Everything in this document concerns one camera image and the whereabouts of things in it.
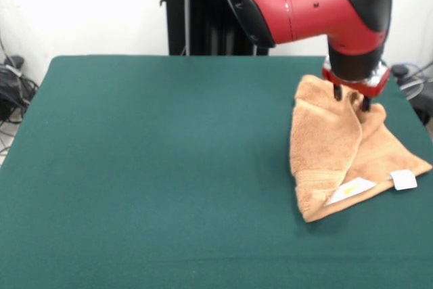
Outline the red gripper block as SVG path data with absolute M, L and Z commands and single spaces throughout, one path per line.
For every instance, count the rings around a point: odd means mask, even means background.
M 371 107 L 370 98 L 376 98 L 383 92 L 390 78 L 390 69 L 383 62 L 380 62 L 368 79 L 362 81 L 345 81 L 333 73 L 329 58 L 325 58 L 322 66 L 322 76 L 325 80 L 333 84 L 334 99 L 338 102 L 342 100 L 343 86 L 363 94 L 361 111 L 368 112 Z

